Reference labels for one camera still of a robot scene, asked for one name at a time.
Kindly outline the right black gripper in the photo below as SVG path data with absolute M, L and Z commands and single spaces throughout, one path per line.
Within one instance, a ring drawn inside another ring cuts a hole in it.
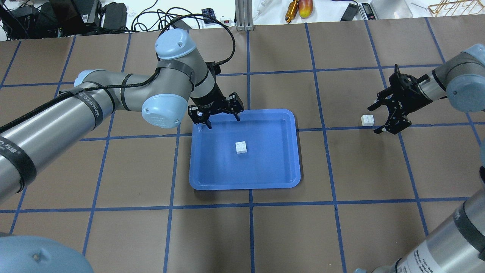
M 407 115 L 432 102 L 421 88 L 422 83 L 427 84 L 430 81 L 431 78 L 427 74 L 416 78 L 409 74 L 401 73 L 398 64 L 395 64 L 394 73 L 389 77 L 391 89 L 384 89 L 378 92 L 377 99 L 367 108 L 368 111 L 375 111 L 384 105 L 389 112 L 386 123 L 374 129 L 374 133 L 389 132 L 396 135 L 409 128 L 412 122 L 407 118 Z

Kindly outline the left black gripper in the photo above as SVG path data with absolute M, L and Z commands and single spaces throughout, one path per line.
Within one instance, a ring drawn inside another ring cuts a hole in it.
M 211 115 L 218 113 L 229 113 L 235 116 L 236 121 L 240 122 L 240 114 L 244 111 L 244 104 L 236 92 L 231 93 L 226 100 L 218 85 L 204 95 L 192 93 L 191 99 L 195 105 L 188 107 L 188 115 L 192 122 L 203 124 L 208 129 L 212 129 Z

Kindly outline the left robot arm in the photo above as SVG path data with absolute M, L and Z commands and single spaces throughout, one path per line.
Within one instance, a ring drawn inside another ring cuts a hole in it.
M 204 115 L 215 102 L 218 91 L 216 64 L 206 62 L 199 46 L 185 30 L 164 32 L 155 43 L 159 61 L 154 79 L 149 76 L 85 71 L 77 86 L 59 94 L 51 106 L 18 125 L 1 132 L 1 198 L 23 191 L 54 159 L 99 124 L 112 124 L 116 111 L 140 112 L 142 123 L 161 130 L 175 131 L 182 124 L 187 100 L 202 103 Z M 99 190 L 107 162 L 114 162 L 110 148 L 118 147 L 120 159 L 142 155 L 154 147 L 147 138 L 111 139 L 108 130 L 99 177 L 92 198 L 83 254 L 54 240 L 39 236 L 1 234 L 2 273 L 92 272 L 86 254 L 95 242 L 95 227 L 106 212 L 97 213 Z

